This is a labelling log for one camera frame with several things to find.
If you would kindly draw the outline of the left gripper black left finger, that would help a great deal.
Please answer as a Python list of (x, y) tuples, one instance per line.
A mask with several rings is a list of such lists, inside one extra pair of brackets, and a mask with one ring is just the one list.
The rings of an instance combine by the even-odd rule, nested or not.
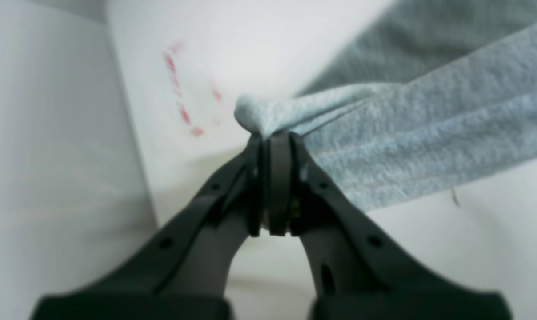
[(232, 320), (232, 260), (260, 233), (263, 140), (206, 181), (180, 213), (116, 270), (73, 293), (45, 296), (34, 320)]

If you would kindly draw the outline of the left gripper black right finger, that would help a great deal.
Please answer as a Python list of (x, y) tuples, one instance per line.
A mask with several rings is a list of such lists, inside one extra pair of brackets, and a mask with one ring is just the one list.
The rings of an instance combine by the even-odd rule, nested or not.
[(360, 212), (298, 135), (268, 140), (268, 230), (299, 237), (317, 300), (312, 320), (510, 320), (505, 299), (419, 263)]

